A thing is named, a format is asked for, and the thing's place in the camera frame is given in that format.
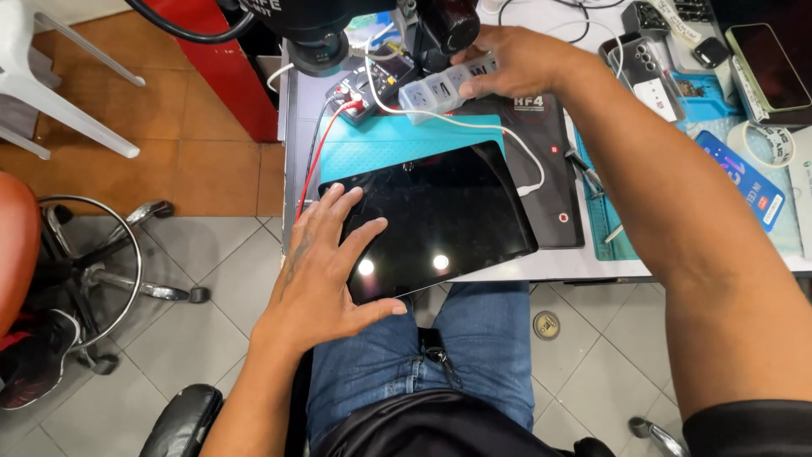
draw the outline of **floor drain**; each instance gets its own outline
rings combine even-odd
[[[542,311],[533,319],[533,330],[535,330],[536,336],[542,340],[552,341],[561,333],[561,322],[555,314]]]

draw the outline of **hand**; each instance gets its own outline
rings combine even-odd
[[[457,65],[488,51],[493,51],[499,70],[462,84],[462,97],[499,94],[516,98],[555,92],[568,72],[579,66],[579,60],[591,57],[565,41],[527,28],[483,24],[473,45],[453,56],[451,63]]]
[[[301,354],[318,343],[356,335],[388,315],[407,312],[394,298],[359,307],[352,302],[350,271],[387,220],[367,222],[339,246],[344,219],[363,196],[360,187],[343,192],[341,184],[333,185],[293,224],[289,254],[268,307],[251,332],[252,346],[272,340]]]

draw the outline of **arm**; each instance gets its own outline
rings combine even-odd
[[[361,195],[361,188],[344,194],[342,185],[334,185],[293,225],[290,254],[201,457],[282,455],[301,356],[320,342],[358,334],[390,314],[406,313],[400,300],[390,298],[357,307],[347,291],[352,266],[387,226],[383,218],[370,221],[338,246],[342,223]]]
[[[682,416],[738,400],[812,401],[812,307],[722,168],[597,57],[523,28],[483,26],[475,44],[494,51],[499,71],[462,94],[551,90],[578,127],[635,251],[667,289]]]

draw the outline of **multimeter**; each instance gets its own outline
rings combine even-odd
[[[397,52],[397,46],[387,43],[379,47],[372,55],[388,56]],[[375,98],[372,95],[374,90],[382,103],[395,97],[404,85],[412,82],[420,72],[420,68],[414,63],[412,56],[406,51],[387,60],[372,60],[369,64],[372,73],[374,87],[369,87],[369,77],[366,74],[366,66],[361,65],[352,73],[346,75],[341,81],[331,86],[325,94],[326,97],[333,98],[330,103],[333,111],[338,110],[341,105],[352,100],[362,100],[362,109],[344,110],[341,116],[351,124],[359,124],[367,116],[371,115],[378,108]]]

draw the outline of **green phone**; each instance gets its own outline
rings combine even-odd
[[[812,98],[769,24],[734,25],[724,33],[758,101],[768,113],[812,106]]]

